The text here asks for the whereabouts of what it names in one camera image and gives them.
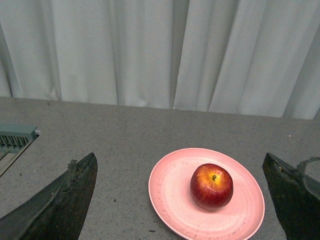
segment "apple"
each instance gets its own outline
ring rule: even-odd
[[[213,212],[230,202],[234,194],[234,182],[221,166],[205,163],[194,171],[190,193],[198,207]]]

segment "gray countertop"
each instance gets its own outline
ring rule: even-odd
[[[0,122],[32,124],[41,132],[0,177],[0,218],[72,159],[94,152],[97,180],[80,240],[182,239],[153,209],[148,181],[162,157],[184,148],[215,150],[247,168],[265,200],[263,223],[251,240],[285,240],[262,169],[265,155],[294,167],[320,156],[318,120],[0,97]],[[314,169],[307,171],[317,178]]]

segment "curtain fold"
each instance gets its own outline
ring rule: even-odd
[[[319,0],[0,2],[0,96],[318,119]]]

